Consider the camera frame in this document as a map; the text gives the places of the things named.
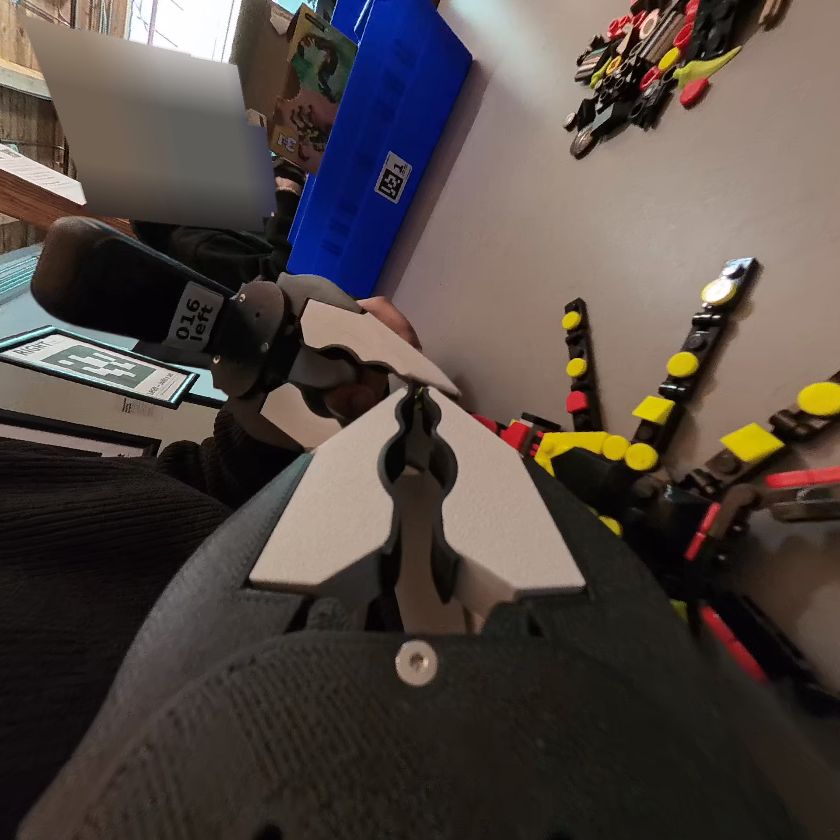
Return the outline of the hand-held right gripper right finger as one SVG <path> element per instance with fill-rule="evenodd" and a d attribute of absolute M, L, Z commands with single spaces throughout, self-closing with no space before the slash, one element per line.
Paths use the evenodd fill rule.
<path fill-rule="evenodd" d="M 518 452 L 437 388 L 423 389 L 440 485 L 433 580 L 444 603 L 496 606 L 581 592 L 585 578 Z"/>

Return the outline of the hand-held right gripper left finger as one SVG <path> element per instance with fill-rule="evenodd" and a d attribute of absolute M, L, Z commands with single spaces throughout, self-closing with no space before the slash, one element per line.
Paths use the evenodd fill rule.
<path fill-rule="evenodd" d="M 413 391 L 391 394 L 319 446 L 249 574 L 283 592 L 381 592 L 398 541 L 394 485 L 406 467 Z"/>

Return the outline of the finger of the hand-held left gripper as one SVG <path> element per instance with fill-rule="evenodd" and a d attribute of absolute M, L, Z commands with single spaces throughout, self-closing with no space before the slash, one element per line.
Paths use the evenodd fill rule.
<path fill-rule="evenodd" d="M 359 364 L 383 368 L 406 383 L 461 397 L 459 388 L 435 363 L 368 311 L 353 312 L 309 299 L 300 329 L 302 344 L 310 350 L 321 354 L 340 350 Z"/>
<path fill-rule="evenodd" d="M 295 445 L 310 452 L 349 423 L 329 407 L 325 394 L 312 385 L 287 382 L 268 394 L 261 416 Z"/>

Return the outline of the black yellow lego scorpion model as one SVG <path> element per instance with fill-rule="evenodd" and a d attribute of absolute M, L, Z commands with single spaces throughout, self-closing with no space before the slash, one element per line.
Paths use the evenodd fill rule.
<path fill-rule="evenodd" d="M 717 639 L 761 685 L 782 684 L 818 717 L 838 718 L 838 690 L 826 686 L 803 652 L 748 595 L 723 581 L 740 534 L 767 511 L 781 523 L 838 521 L 838 467 L 768 473 L 796 445 L 838 426 L 838 373 L 800 390 L 766 424 L 724 435 L 703 465 L 671 477 L 663 460 L 732 318 L 761 271 L 756 258 L 728 260 L 700 293 L 679 351 L 657 392 L 633 411 L 631 437 L 603 427 L 591 321 L 585 301 L 563 312 L 573 429 L 524 413 L 507 427 L 475 418 L 541 467 L 624 539 L 698 636 Z"/>

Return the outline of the person's left forearm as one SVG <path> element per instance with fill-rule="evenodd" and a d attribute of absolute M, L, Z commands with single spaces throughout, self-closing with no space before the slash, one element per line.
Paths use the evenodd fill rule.
<path fill-rule="evenodd" d="M 256 440 L 223 409 L 211 437 L 200 444 L 169 444 L 155 459 L 153 471 L 165 478 L 188 509 L 228 515 L 259 494 L 299 455 L 297 450 Z"/>

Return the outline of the printed cardboard lego box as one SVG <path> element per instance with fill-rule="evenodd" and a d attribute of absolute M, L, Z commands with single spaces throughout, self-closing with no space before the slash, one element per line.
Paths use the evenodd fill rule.
<path fill-rule="evenodd" d="M 315 175 L 357 55 L 356 44 L 302 4 L 285 34 L 287 59 L 267 122 L 272 152 Z"/>

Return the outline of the pile of loose lego pieces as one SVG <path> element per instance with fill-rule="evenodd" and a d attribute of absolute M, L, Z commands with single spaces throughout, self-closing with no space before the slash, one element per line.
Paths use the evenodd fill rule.
<path fill-rule="evenodd" d="M 636 1 L 577 56 L 575 84 L 586 89 L 563 120 L 570 155 L 580 160 L 632 125 L 656 128 L 676 98 L 692 109 L 711 77 L 758 30 L 775 28 L 787 1 Z"/>

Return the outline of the person's left hand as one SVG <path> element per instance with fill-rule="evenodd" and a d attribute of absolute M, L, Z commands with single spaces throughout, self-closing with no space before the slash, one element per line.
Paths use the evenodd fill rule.
<path fill-rule="evenodd" d="M 400 336 L 404 341 L 422 352 L 423 347 L 413 325 L 393 304 L 385 297 L 369 297 L 357 300 L 358 305 L 382 322 L 388 329 Z"/>

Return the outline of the black framed marker sign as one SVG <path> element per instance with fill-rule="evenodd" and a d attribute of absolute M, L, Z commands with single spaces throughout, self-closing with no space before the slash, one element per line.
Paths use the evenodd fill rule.
<path fill-rule="evenodd" d="M 51 325 L 2 339 L 1 361 L 171 409 L 198 381 L 193 371 Z"/>

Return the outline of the blue plastic bin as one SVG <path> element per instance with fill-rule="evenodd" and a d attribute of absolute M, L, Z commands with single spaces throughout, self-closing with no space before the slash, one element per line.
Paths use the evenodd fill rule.
<path fill-rule="evenodd" d="M 332 24 L 358 52 L 318 172 L 303 189 L 287 270 L 367 298 L 473 59 L 433 2 L 337 2 Z"/>

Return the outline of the person's black sweater torso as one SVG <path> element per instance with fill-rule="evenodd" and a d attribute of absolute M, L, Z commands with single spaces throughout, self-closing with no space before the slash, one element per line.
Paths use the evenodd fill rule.
<path fill-rule="evenodd" d="M 156 458 L 2 440 L 2 838 L 90 727 L 172 577 L 233 513 L 188 509 Z"/>

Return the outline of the white paper notice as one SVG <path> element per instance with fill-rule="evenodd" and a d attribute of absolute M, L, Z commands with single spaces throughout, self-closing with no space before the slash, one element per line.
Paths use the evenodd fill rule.
<path fill-rule="evenodd" d="M 12 144 L 1 144 L 1 172 L 84 206 L 86 197 L 81 184 L 62 172 L 38 163 L 21 154 Z"/>

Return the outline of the black picture frame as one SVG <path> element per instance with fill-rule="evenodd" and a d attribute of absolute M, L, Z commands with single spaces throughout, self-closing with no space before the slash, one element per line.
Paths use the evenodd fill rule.
<path fill-rule="evenodd" d="M 43 445 L 66 453 L 111 458 L 155 457 L 158 438 L 1 410 L 1 439 Z"/>

